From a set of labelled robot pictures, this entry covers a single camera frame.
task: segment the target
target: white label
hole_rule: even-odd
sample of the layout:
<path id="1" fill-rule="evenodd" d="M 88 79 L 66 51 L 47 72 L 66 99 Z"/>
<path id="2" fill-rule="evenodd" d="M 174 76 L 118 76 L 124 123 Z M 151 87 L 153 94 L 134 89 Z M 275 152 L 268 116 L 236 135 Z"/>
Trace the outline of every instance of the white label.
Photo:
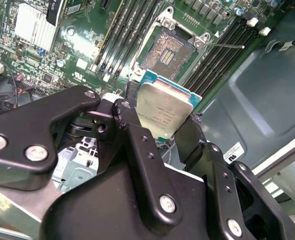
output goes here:
<path id="1" fill-rule="evenodd" d="M 230 164 L 237 160 L 242 154 L 244 154 L 244 152 L 245 151 L 241 146 L 241 143 L 238 142 L 223 155 L 223 158 L 228 164 Z"/>
<path id="2" fill-rule="evenodd" d="M 289 47 L 292 47 L 292 41 L 287 41 L 286 43 L 284 43 L 283 47 L 279 50 L 280 52 L 281 51 L 286 51 L 289 49 Z"/>
<path id="3" fill-rule="evenodd" d="M 77 12 L 78 10 L 80 10 L 80 7 L 81 7 L 81 4 L 69 7 L 66 15 L 70 15 L 70 14 Z"/>

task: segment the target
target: green circuit board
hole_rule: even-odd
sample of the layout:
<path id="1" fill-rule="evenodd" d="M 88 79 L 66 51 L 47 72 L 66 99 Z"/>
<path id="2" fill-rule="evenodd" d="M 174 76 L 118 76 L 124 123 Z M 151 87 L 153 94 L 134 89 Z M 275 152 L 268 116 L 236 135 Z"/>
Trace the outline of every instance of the green circuit board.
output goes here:
<path id="1" fill-rule="evenodd" d="M 84 1 L 82 9 L 71 14 L 69 22 L 55 28 L 57 33 L 52 46 L 44 50 L 22 38 L 22 27 L 18 29 L 17 24 L 22 18 L 19 16 L 22 5 L 27 5 L 29 11 L 37 10 L 38 14 L 45 16 L 50 3 L 42 0 L 0 0 L 0 59 L 11 66 L 16 74 L 24 73 L 26 85 L 50 89 L 44 94 L 73 85 L 84 85 L 99 94 L 112 92 L 122 95 L 131 67 L 135 62 L 142 64 L 164 30 L 164 27 L 157 26 L 147 37 L 149 27 L 168 7 L 173 9 L 173 19 L 181 29 L 185 29 L 176 28 L 171 34 L 178 37 L 190 51 L 184 62 L 177 65 L 178 73 L 172 79 L 179 84 L 211 50 L 210 47 L 202 51 L 194 49 L 186 30 L 196 36 L 210 33 L 210 42 L 216 43 L 235 19 L 235 8 L 251 10 L 262 22 L 273 25 L 283 15 L 280 10 L 272 9 L 259 0 L 205 0 L 202 4 L 215 12 L 213 17 L 208 16 L 209 11 L 202 14 L 204 5 L 196 10 L 195 0 L 145 0 L 145 4 L 135 0 Z M 106 4 L 105 9 L 102 7 L 103 2 Z M 70 8 L 73 7 L 73 1 L 69 0 L 68 4 Z M 144 12 L 142 5 L 147 6 L 148 10 Z M 221 20 L 215 22 L 218 16 L 221 16 Z"/>

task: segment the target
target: hole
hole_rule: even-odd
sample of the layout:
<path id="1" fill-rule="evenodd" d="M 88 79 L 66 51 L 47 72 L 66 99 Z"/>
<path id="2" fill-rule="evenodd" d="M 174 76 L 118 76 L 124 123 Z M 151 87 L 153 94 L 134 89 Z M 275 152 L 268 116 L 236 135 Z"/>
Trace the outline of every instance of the hole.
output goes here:
<path id="1" fill-rule="evenodd" d="M 105 130 L 107 129 L 107 126 L 102 123 L 102 124 L 97 125 L 96 129 L 99 133 L 104 133 Z"/>
<path id="2" fill-rule="evenodd" d="M 154 159 L 154 155 L 153 155 L 153 153 L 152 152 L 149 152 L 148 154 L 147 154 L 147 157 L 149 158 L 149 159 Z"/>
<path id="3" fill-rule="evenodd" d="M 231 192 L 231 189 L 228 187 L 228 186 L 225 186 L 225 190 L 230 193 Z"/>

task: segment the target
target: component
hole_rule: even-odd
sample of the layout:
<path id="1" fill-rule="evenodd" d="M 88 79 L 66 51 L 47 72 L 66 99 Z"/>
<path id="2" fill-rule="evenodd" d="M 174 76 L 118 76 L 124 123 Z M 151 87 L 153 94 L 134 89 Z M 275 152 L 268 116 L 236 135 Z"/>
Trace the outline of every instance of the component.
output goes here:
<path id="1" fill-rule="evenodd" d="M 155 39 L 141 67 L 173 81 L 195 50 L 188 42 L 164 28 Z"/>
<path id="2" fill-rule="evenodd" d="M 216 16 L 216 12 L 214 10 L 210 10 L 209 13 L 206 15 L 206 19 L 212 20 Z"/>
<path id="3" fill-rule="evenodd" d="M 199 8 L 201 7 L 201 5 L 202 5 L 201 0 L 196 0 L 195 3 L 192 5 L 192 8 L 193 8 L 195 11 L 197 11 L 197 10 L 199 10 Z"/>
<path id="4" fill-rule="evenodd" d="M 255 25 L 259 22 L 259 20 L 256 17 L 251 18 L 250 20 L 248 20 L 246 22 L 246 25 L 250 26 L 250 27 L 255 27 Z"/>
<path id="5" fill-rule="evenodd" d="M 26 3 L 18 8 L 15 35 L 21 42 L 51 52 L 59 29 L 49 24 L 46 15 Z"/>
<path id="6" fill-rule="evenodd" d="M 137 92 L 136 111 L 154 138 L 168 139 L 200 101 L 200 96 L 148 70 Z"/>
<path id="7" fill-rule="evenodd" d="M 271 32 L 271 28 L 266 26 L 261 31 L 259 31 L 258 34 L 260 34 L 262 36 L 267 36 L 270 32 Z"/>
<path id="8" fill-rule="evenodd" d="M 208 5 L 203 5 L 203 7 L 199 11 L 199 13 L 202 14 L 202 15 L 205 15 L 205 14 L 207 14 L 209 9 L 210 9 L 210 7 Z"/>
<path id="9" fill-rule="evenodd" d="M 52 82 L 53 77 L 50 74 L 45 73 L 43 77 L 43 81 L 47 84 L 50 84 Z"/>
<path id="10" fill-rule="evenodd" d="M 194 0 L 184 0 L 184 3 L 186 5 L 191 5 L 191 3 L 193 2 Z"/>
<path id="11" fill-rule="evenodd" d="M 244 0 L 240 0 L 237 4 L 237 6 L 242 9 L 246 6 L 246 2 Z"/>
<path id="12" fill-rule="evenodd" d="M 107 10 L 109 10 L 111 3 L 112 3 L 112 0 L 102 0 L 100 7 L 101 7 L 101 9 L 107 11 Z"/>
<path id="13" fill-rule="evenodd" d="M 234 14 L 237 15 L 237 16 L 241 16 L 243 13 L 243 10 L 241 8 L 234 8 Z"/>
<path id="14" fill-rule="evenodd" d="M 4 72 L 4 65 L 0 63 L 0 75 Z"/>
<path id="15" fill-rule="evenodd" d="M 219 25 L 222 20 L 223 20 L 223 17 L 221 15 L 217 15 L 215 20 L 213 21 L 213 24 Z"/>

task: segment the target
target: capacitor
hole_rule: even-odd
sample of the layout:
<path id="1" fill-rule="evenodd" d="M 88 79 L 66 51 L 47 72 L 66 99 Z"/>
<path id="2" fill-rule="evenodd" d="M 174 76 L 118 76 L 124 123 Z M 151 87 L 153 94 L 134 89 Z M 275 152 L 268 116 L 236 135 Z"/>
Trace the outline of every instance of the capacitor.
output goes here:
<path id="1" fill-rule="evenodd" d="M 18 75 L 16 75 L 15 80 L 20 82 L 22 79 L 24 79 L 24 77 L 25 77 L 25 74 L 21 72 Z"/>
<path id="2" fill-rule="evenodd" d="M 270 1 L 270 2 L 268 3 L 268 5 L 269 5 L 271 8 L 276 8 L 276 7 L 279 5 L 279 3 L 278 3 L 278 1 L 276 1 L 276 0 L 272 0 L 272 1 Z"/>
<path id="3" fill-rule="evenodd" d="M 237 15 L 237 16 L 241 16 L 242 13 L 243 13 L 242 8 L 239 8 L 239 7 L 234 8 L 234 14 L 235 14 L 235 15 Z"/>
<path id="4" fill-rule="evenodd" d="M 66 64 L 66 61 L 65 61 L 64 59 L 60 59 L 60 60 L 57 60 L 57 61 L 56 61 L 56 65 L 57 65 L 59 68 L 63 68 L 65 64 Z"/>

